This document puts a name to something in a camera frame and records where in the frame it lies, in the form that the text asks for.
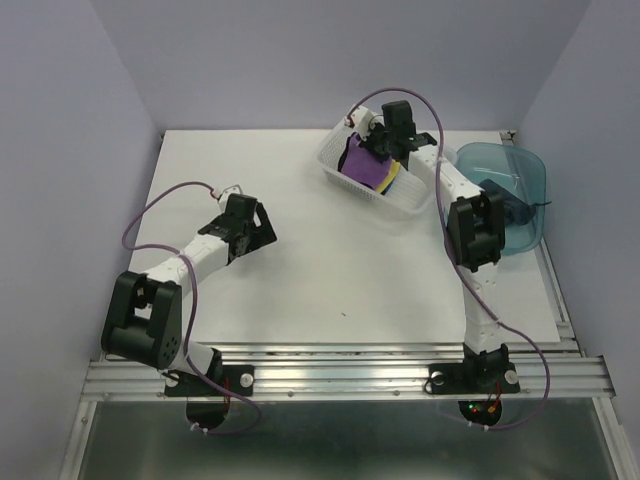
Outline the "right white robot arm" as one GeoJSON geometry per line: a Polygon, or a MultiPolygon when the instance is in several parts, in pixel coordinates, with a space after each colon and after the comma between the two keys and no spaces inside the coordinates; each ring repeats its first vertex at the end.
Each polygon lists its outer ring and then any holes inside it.
{"type": "Polygon", "coordinates": [[[389,155],[435,194],[445,252],[463,286],[463,358],[429,369],[432,395],[480,394],[501,384],[509,353],[492,304],[505,246],[504,202],[467,179],[444,154],[444,138],[420,134],[406,101],[390,102],[380,117],[366,107],[349,115],[371,153],[389,155]]]}

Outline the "dark grey towel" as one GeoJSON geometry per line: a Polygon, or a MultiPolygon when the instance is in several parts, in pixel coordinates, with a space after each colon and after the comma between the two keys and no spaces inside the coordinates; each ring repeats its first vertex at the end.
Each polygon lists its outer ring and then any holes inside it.
{"type": "Polygon", "coordinates": [[[550,204],[550,202],[527,204],[490,179],[483,180],[480,183],[480,187],[487,194],[499,194],[501,196],[506,227],[528,225],[536,216],[539,208],[550,204]]]}

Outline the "purple and grey towel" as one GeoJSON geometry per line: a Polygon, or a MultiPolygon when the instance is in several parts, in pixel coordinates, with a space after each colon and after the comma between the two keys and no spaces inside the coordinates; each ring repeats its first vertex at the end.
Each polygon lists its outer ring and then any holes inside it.
{"type": "Polygon", "coordinates": [[[360,145],[360,138],[352,134],[338,160],[337,170],[351,180],[375,190],[389,172],[392,159],[379,162],[360,145]]]}

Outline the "blue and grey towel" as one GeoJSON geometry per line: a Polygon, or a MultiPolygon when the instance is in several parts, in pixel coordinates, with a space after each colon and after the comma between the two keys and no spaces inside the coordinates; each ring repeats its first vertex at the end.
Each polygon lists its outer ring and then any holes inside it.
{"type": "Polygon", "coordinates": [[[378,193],[381,195],[386,195],[387,192],[392,188],[396,178],[387,178],[381,185],[378,190],[378,193]]]}

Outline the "yellow and grey towel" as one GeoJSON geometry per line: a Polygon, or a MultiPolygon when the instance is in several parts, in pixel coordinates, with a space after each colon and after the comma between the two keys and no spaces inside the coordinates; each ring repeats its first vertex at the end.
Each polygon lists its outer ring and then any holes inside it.
{"type": "Polygon", "coordinates": [[[382,182],[376,187],[375,191],[381,195],[385,195],[386,192],[390,189],[394,180],[397,178],[397,176],[402,170],[403,170],[402,164],[396,160],[392,160],[388,174],[382,180],[382,182]]]}

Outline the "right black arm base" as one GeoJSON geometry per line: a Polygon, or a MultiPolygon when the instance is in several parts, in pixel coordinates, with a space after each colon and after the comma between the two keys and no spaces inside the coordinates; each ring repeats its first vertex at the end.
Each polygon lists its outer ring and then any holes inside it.
{"type": "Polygon", "coordinates": [[[498,426],[503,412],[502,396],[521,391],[519,376],[511,362],[478,367],[465,359],[430,364],[427,369],[423,391],[431,396],[456,397],[463,419],[485,430],[498,426]]]}

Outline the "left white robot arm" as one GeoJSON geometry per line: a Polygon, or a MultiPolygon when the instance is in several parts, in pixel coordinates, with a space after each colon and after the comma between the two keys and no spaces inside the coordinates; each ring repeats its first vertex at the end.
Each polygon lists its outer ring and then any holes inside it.
{"type": "Polygon", "coordinates": [[[221,386],[222,355],[191,339],[193,322],[183,321],[183,300],[196,301],[200,280],[277,240],[256,198],[232,191],[221,204],[222,213],[183,249],[142,273],[117,277],[101,335],[105,353],[188,374],[188,382],[202,394],[221,386]]]}

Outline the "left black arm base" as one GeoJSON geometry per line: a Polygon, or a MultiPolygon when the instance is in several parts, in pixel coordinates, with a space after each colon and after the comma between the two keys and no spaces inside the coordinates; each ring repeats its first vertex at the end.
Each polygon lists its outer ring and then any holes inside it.
{"type": "Polygon", "coordinates": [[[261,410],[252,400],[255,366],[224,365],[204,381],[200,376],[178,370],[161,371],[165,380],[164,395],[186,399],[185,416],[192,431],[205,435],[240,433],[261,419],[261,410]],[[257,419],[247,427],[231,427],[231,407],[249,406],[257,410],[257,419]]]}

